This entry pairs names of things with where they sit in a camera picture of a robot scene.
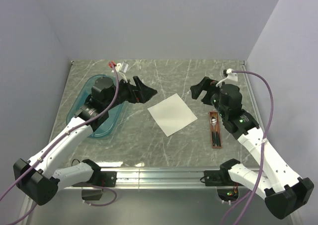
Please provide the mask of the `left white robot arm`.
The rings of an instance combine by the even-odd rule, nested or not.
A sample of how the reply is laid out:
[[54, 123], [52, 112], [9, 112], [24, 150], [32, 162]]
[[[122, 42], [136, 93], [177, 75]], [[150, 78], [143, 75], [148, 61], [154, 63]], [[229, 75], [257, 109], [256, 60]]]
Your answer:
[[110, 109], [124, 102], [146, 103], [157, 94], [157, 90], [143, 84], [137, 76], [133, 80], [135, 83], [130, 84], [123, 79], [99, 77], [85, 103], [62, 132], [28, 161], [19, 159], [13, 165], [17, 187], [42, 206], [66, 187], [78, 183], [101, 186], [106, 182], [100, 166], [90, 159], [64, 169], [59, 166], [108, 119]]

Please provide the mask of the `gold knife green handle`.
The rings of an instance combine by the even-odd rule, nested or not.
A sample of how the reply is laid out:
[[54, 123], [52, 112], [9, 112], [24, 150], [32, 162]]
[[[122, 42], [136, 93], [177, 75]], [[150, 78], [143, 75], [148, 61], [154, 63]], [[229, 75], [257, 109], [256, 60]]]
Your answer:
[[220, 142], [220, 136], [219, 136], [218, 127], [217, 127], [218, 119], [215, 117], [214, 121], [215, 121], [214, 131], [215, 131], [215, 137], [216, 137], [216, 141], [217, 141], [217, 146], [220, 147], [221, 146], [221, 142]]

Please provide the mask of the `white paper napkin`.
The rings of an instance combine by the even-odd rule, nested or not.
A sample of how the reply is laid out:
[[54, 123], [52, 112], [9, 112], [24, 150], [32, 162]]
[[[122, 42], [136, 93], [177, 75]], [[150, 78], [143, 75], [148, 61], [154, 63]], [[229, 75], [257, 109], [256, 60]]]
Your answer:
[[167, 137], [197, 120], [177, 93], [148, 108], [148, 111]]

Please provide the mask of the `silver spoon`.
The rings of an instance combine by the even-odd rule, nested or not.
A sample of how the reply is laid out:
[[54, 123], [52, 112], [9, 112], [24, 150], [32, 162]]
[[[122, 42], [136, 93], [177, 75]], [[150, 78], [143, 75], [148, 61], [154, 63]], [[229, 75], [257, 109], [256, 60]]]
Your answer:
[[217, 119], [215, 117], [211, 117], [211, 125], [213, 127], [213, 134], [214, 134], [214, 145], [218, 146], [217, 137], [216, 137], [216, 130], [215, 130], [216, 124], [217, 124]]

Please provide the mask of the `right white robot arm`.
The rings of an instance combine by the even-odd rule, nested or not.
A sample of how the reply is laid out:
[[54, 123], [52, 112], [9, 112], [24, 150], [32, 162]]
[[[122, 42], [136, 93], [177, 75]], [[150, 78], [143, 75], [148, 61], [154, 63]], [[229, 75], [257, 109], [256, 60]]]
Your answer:
[[220, 166], [220, 182], [236, 182], [249, 190], [257, 187], [268, 210], [278, 219], [284, 219], [305, 205], [314, 189], [309, 178], [302, 178], [279, 155], [269, 141], [263, 140], [263, 131], [253, 116], [242, 108], [239, 87], [204, 77], [190, 88], [191, 96], [214, 106], [222, 118], [225, 129], [253, 156], [262, 167], [264, 176], [257, 182], [257, 173], [236, 159]]

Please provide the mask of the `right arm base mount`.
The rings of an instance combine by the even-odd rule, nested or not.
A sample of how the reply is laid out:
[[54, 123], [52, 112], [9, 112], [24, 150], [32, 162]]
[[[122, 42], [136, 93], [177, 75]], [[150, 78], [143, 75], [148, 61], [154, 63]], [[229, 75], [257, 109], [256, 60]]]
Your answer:
[[240, 164], [240, 161], [236, 159], [230, 159], [220, 165], [219, 170], [205, 170], [204, 176], [200, 178], [200, 182], [205, 186], [232, 186], [235, 184], [229, 176], [229, 170], [236, 164]]

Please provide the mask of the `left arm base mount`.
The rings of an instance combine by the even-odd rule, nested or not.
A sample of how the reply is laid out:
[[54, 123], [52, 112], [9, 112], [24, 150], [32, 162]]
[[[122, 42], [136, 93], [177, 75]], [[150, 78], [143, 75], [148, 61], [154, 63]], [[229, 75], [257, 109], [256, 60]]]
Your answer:
[[101, 186], [101, 187], [114, 187], [116, 185], [117, 172], [101, 170], [101, 167], [90, 159], [85, 159], [82, 162], [91, 166], [93, 174], [91, 178], [86, 181], [89, 185]]

